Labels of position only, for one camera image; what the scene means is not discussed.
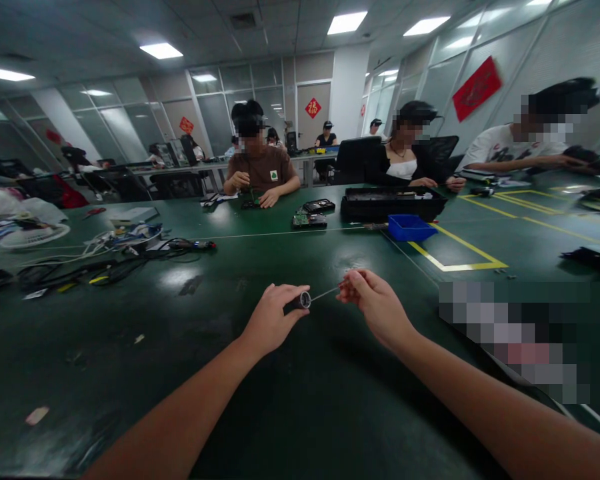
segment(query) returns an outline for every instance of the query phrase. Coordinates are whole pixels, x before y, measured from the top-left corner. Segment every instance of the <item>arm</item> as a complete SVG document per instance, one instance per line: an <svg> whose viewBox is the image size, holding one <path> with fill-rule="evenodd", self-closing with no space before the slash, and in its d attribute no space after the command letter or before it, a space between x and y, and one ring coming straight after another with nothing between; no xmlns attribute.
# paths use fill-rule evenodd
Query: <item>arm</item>
<svg viewBox="0 0 600 480"><path fill-rule="evenodd" d="M514 479L600 479L600 435L420 335L387 282L350 271L337 297L491 452Z"/></svg>
<svg viewBox="0 0 600 480"><path fill-rule="evenodd" d="M308 310L284 306L309 287L271 284L243 334L120 437L84 480L186 479L233 392Z"/></svg>

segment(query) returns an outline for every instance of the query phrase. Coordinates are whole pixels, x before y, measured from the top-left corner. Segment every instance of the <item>office chair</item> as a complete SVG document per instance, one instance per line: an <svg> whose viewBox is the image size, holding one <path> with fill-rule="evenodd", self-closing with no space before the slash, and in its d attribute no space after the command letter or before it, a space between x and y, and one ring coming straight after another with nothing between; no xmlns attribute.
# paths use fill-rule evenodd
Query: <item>office chair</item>
<svg viewBox="0 0 600 480"><path fill-rule="evenodd" d="M191 172L152 175L150 181L163 200L204 196L200 176Z"/></svg>
<svg viewBox="0 0 600 480"><path fill-rule="evenodd" d="M381 141L380 137L344 140L340 144L338 156L335 160L335 171L331 184L364 183L365 163Z"/></svg>

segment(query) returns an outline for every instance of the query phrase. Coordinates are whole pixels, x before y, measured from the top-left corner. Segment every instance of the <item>red decoration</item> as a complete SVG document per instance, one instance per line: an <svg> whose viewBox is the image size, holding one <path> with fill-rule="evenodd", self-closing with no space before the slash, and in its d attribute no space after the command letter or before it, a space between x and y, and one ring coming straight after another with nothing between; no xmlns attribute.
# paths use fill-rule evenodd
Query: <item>red decoration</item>
<svg viewBox="0 0 600 480"><path fill-rule="evenodd" d="M320 106L320 104L318 103L318 100L314 98L311 99L311 101L309 102L309 104L305 107L305 110L307 111L307 113L309 114L309 116L314 119L315 116L318 114L318 112L320 110L322 110L322 107Z"/></svg>
<svg viewBox="0 0 600 480"><path fill-rule="evenodd" d="M62 144L62 137L53 130L47 129L46 135L49 141L54 142L56 145Z"/></svg>
<svg viewBox="0 0 600 480"><path fill-rule="evenodd" d="M502 87L502 80L492 57L484 61L453 96L458 121L462 122Z"/></svg>
<svg viewBox="0 0 600 480"><path fill-rule="evenodd" d="M180 128L183 132L190 135L193 131L193 124L188 120L188 118L182 117L182 120L180 120Z"/></svg>

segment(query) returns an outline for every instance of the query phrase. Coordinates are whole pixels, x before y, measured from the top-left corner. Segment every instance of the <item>green table surface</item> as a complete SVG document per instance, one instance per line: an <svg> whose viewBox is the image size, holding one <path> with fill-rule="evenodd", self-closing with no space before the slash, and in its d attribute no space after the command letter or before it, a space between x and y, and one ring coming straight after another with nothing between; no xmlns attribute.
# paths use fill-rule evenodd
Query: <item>green table surface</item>
<svg viewBox="0 0 600 480"><path fill-rule="evenodd" d="M577 195L555 189L596 186L600 180L544 174L534 182L510 190L554 196L514 193L533 203L511 203L448 195L438 220L455 238L441 233L422 246L443 265L489 261L461 239L508 265L518 282L600 282L600 273L559 258L560 252L592 243L584 238L600 240L600 215L578 215L587 211L574 205ZM11 271L47 255L77 254L84 241L110 229L112 213L145 205L157 208L160 217L154 221L172 237L217 243L217 251L202 252L198 261L179 262L195 255L154 261L109 287L79 285L32 301L24 301L16 285L0 291L0 476L80 476L242 332L272 282L309 284L316 296L333 288L348 269L372 269L393 286L422 334L509 382L482 348L438 316L438 283L506 282L506 276L493 269L442 271L407 243L342 222L345 188L303 189L265 211L242 211L240 199L204 211L197 200L182 199L106 205L106 212L82 221L86 207L65 211L72 231L62 239L26 251L0 248L0 268ZM328 228L292 231L295 210L321 198L338 205L328 214ZM185 282L195 277L198 288L183 294ZM593 308L592 317L600 316L600 306ZM591 406L600 414L600 321L582 323L583 338L595 343L590 345ZM144 340L134 344L140 334ZM67 362L76 353L79 360ZM555 408L545 396L537 399ZM28 426L25 418L42 406L50 408L48 415ZM316 301L284 345L242 382L192 476L493 479L506 474L377 344L361 314L328 296Z"/></svg>

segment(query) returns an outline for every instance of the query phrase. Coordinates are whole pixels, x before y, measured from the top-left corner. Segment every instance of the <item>air vent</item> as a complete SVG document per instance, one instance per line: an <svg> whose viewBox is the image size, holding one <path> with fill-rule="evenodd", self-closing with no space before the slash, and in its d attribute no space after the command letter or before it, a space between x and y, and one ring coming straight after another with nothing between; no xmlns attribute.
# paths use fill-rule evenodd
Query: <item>air vent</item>
<svg viewBox="0 0 600 480"><path fill-rule="evenodd" d="M234 30L249 30L256 28L255 17L252 13L239 13L229 17Z"/></svg>
<svg viewBox="0 0 600 480"><path fill-rule="evenodd" d="M33 61L31 57L27 57L26 55L20 55L19 53L2 53L0 54L0 58L22 63L28 63L30 61Z"/></svg>

